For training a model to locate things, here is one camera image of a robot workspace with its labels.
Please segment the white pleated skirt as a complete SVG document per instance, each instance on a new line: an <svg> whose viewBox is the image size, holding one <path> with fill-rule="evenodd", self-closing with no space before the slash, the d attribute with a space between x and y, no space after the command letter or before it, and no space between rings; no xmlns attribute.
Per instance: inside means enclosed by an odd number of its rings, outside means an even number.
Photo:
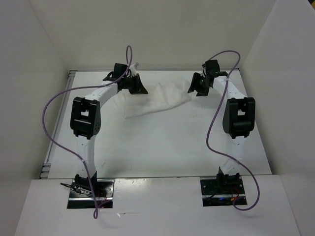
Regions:
<svg viewBox="0 0 315 236"><path fill-rule="evenodd" d="M114 103L124 118L139 117L176 108L191 101L188 81L157 83L147 87L148 94L130 94L127 90L114 96Z"/></svg>

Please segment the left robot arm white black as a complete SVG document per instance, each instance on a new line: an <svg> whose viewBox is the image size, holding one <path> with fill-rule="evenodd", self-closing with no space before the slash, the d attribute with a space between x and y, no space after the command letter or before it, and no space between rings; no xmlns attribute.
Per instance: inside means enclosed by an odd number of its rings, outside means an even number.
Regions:
<svg viewBox="0 0 315 236"><path fill-rule="evenodd" d="M137 73L139 63L131 65L116 63L114 70L103 79L100 87L84 97L75 97L72 103L70 128L77 140L81 164L71 188L93 196L99 189L95 167L95 139L101 129L101 108L119 91L130 94L148 94Z"/></svg>

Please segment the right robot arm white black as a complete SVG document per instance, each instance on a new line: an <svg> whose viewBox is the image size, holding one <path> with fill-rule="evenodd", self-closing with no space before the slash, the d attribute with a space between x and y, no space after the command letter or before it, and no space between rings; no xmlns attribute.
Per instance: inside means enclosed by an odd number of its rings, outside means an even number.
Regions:
<svg viewBox="0 0 315 236"><path fill-rule="evenodd" d="M195 72L192 77L188 93L197 92L197 96L207 96L210 89L215 89L221 96L218 108L210 123L206 135L207 148L218 155L228 158L216 175L216 185L210 193L206 193L207 198L213 198L216 194L228 194L236 187L240 174L230 175L230 166L235 163L243 167L250 175L252 172L241 163L241 155L246 138L253 131L255 126L255 99L245 96L236 86L229 81L230 73L221 71L216 59L209 59L202 65L202 73ZM216 121L221 108L224 107L222 118L222 128L231 142L231 154L215 150L210 146L210 132Z"/></svg>

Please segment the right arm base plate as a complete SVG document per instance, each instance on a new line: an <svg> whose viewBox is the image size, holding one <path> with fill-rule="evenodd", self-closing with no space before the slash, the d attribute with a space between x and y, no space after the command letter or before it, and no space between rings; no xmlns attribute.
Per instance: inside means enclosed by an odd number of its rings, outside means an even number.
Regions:
<svg viewBox="0 0 315 236"><path fill-rule="evenodd" d="M247 205L241 178L221 184L220 187L216 177L201 178L200 187L203 207L232 206L234 200L236 200L236 206Z"/></svg>

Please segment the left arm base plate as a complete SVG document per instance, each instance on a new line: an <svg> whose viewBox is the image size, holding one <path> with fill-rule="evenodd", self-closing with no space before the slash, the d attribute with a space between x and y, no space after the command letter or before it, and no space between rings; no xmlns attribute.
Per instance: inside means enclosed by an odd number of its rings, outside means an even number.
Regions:
<svg viewBox="0 0 315 236"><path fill-rule="evenodd" d="M114 185L113 179L98 179L98 189L94 192L97 205L100 205L100 208L113 207ZM67 209L95 209L91 191L82 187L71 187Z"/></svg>

